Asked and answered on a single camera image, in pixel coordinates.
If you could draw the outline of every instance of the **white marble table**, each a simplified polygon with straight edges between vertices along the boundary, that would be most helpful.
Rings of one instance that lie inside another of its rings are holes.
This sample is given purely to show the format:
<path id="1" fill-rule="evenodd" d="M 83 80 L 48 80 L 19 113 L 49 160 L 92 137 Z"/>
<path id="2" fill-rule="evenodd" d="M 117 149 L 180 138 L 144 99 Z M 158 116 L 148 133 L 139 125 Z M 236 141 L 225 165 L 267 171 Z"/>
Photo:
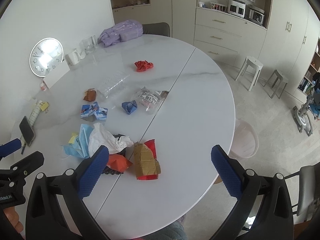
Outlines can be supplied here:
<path id="1" fill-rule="evenodd" d="M 154 68 L 137 73 L 134 62 L 147 60 Z M 123 175 L 100 176 L 91 195 L 84 198 L 92 216 L 111 239 L 131 239 L 159 230 L 191 209 L 211 187 L 217 171 L 211 148 L 220 144 L 229 152 L 235 125 L 232 92 L 224 74 L 206 54 L 182 41 L 144 35 L 138 39 L 97 48 L 49 91 L 36 95 L 50 104 L 35 124 L 36 139 L 18 161 L 34 151 L 44 154 L 44 165 L 27 177 L 28 196 L 37 173 L 60 175 L 76 168 L 81 159 L 66 157 L 61 145 L 79 131 L 84 91 L 96 87 L 115 70 L 130 76 L 117 97 L 98 102 L 108 108 L 107 130 L 130 136 L 133 141 L 156 139 L 162 173 L 158 180 L 139 181 L 131 167 Z M 127 115 L 121 103 L 139 88 L 170 91 L 156 116 L 138 109 Z M 18 124 L 12 138 L 19 138 Z M 65 204 L 60 201 L 62 209 Z M 70 214 L 64 212 L 75 232 Z"/>

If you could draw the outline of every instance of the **silver screw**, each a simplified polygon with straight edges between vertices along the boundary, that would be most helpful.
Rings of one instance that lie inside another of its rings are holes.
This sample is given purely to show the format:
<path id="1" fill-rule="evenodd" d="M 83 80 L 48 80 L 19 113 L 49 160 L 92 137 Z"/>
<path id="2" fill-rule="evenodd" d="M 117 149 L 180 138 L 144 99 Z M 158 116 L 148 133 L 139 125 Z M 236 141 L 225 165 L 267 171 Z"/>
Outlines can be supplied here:
<path id="1" fill-rule="evenodd" d="M 37 179 L 41 179 L 43 177 L 43 173 L 38 173 L 37 174 Z"/>
<path id="2" fill-rule="evenodd" d="M 69 169 L 66 171 L 66 175 L 67 176 L 71 176 L 73 174 L 73 170 L 72 169 Z"/>
<path id="3" fill-rule="evenodd" d="M 254 175 L 254 171 L 253 170 L 246 170 L 246 173 L 249 175 L 249 176 L 253 176 Z"/>
<path id="4" fill-rule="evenodd" d="M 283 179 L 283 175 L 281 173 L 277 173 L 276 176 L 277 176 L 278 179 Z"/>

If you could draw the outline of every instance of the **clock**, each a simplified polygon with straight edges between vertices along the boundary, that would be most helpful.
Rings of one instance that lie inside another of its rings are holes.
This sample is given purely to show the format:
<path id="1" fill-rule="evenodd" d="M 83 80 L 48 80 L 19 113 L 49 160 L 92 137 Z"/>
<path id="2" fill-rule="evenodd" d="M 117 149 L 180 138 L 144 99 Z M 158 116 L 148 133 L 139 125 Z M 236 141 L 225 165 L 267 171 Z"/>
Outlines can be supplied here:
<path id="1" fill-rule="evenodd" d="M 36 76 L 44 78 L 62 60 L 62 44 L 54 38 L 45 38 L 33 47 L 30 53 L 29 64 Z"/>

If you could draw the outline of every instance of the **smartphone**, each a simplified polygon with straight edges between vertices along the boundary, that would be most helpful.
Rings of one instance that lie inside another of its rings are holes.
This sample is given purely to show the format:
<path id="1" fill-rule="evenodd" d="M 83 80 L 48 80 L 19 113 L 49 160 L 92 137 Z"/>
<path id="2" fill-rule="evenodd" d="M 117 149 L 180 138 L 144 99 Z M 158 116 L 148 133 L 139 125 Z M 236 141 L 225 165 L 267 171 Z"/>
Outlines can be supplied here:
<path id="1" fill-rule="evenodd" d="M 22 119 L 21 123 L 19 124 L 19 128 L 26 144 L 30 146 L 36 135 L 26 116 Z"/>

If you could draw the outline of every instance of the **purple backpack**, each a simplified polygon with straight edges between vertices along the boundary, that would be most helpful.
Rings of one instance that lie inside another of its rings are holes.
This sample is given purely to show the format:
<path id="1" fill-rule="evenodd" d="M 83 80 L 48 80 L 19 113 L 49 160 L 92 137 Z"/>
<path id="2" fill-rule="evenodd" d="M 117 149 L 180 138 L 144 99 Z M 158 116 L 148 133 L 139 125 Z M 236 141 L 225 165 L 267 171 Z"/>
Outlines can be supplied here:
<path id="1" fill-rule="evenodd" d="M 142 24 L 135 20 L 126 20 L 115 26 L 105 29 L 99 39 L 104 47 L 116 44 L 121 41 L 129 41 L 142 36 Z"/>

